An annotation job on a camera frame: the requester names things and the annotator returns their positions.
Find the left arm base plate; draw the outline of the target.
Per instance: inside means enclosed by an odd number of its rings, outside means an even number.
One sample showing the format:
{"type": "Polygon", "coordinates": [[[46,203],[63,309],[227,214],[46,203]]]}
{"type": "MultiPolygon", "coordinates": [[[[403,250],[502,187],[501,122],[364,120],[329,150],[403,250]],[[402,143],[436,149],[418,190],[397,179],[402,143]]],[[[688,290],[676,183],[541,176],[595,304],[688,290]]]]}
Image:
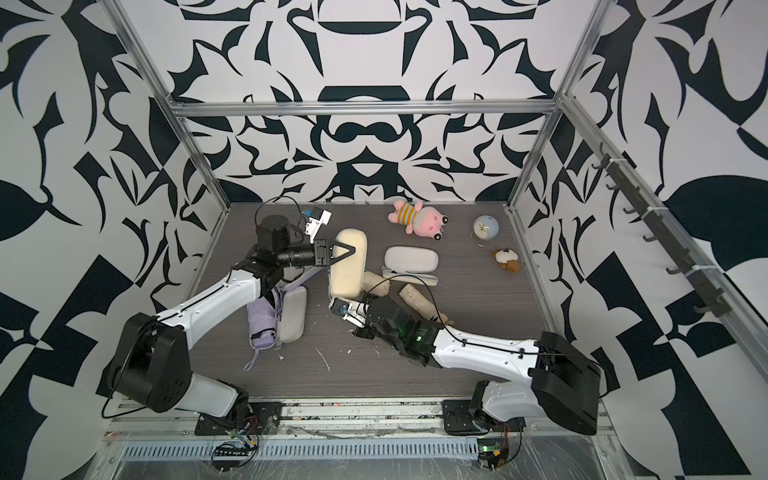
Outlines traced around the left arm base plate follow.
{"type": "Polygon", "coordinates": [[[284,404],[277,401],[237,403],[225,417],[201,414],[194,429],[196,436],[229,435],[235,431],[243,435],[272,434],[281,423],[284,404]]]}

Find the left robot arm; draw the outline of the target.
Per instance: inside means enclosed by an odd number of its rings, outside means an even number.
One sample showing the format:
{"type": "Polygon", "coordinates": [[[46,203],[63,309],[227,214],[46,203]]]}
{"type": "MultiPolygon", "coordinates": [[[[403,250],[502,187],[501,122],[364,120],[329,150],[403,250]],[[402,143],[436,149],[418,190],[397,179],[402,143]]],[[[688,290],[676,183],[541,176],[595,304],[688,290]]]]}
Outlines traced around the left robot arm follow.
{"type": "Polygon", "coordinates": [[[284,312],[279,295],[285,271],[303,268],[307,275],[329,270],[340,281],[339,294],[354,298],[364,277],[367,236],[344,229],[332,240],[317,232],[326,212],[310,218],[301,240],[294,226],[280,215],[268,216],[256,227],[256,243],[245,258],[216,284],[191,299],[156,315],[137,313],[127,320],[112,359],[107,383],[111,392],[127,396],[155,413],[173,409],[215,418],[240,428],[249,417],[247,393],[225,382],[193,372],[190,350],[215,326],[238,309],[264,300],[284,312]]]}

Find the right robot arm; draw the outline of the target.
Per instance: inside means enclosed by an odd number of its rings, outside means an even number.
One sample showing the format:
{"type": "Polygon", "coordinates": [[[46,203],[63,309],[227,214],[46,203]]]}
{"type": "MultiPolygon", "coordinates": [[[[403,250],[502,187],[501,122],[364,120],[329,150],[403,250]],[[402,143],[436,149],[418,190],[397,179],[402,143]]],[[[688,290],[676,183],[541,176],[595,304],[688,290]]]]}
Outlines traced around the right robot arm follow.
{"type": "Polygon", "coordinates": [[[389,297],[349,301],[341,317],[355,335],[377,338],[423,367],[461,369],[490,376],[477,384],[469,415],[486,425],[545,416],[583,435],[597,431],[601,366],[562,336],[508,340],[461,331],[441,321],[416,320],[389,297]]]}

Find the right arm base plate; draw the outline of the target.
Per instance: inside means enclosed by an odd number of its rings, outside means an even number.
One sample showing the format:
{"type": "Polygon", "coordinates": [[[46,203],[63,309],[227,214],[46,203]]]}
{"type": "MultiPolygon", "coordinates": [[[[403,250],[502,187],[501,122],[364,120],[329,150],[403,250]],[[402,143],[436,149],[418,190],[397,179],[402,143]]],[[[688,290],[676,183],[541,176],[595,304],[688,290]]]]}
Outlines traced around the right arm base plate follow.
{"type": "Polygon", "coordinates": [[[448,399],[441,402],[443,429],[451,436],[481,436],[490,433],[502,433],[504,427],[511,432],[520,432],[526,427],[523,418],[514,418],[506,422],[495,420],[479,409],[470,408],[470,400],[448,399]]]}

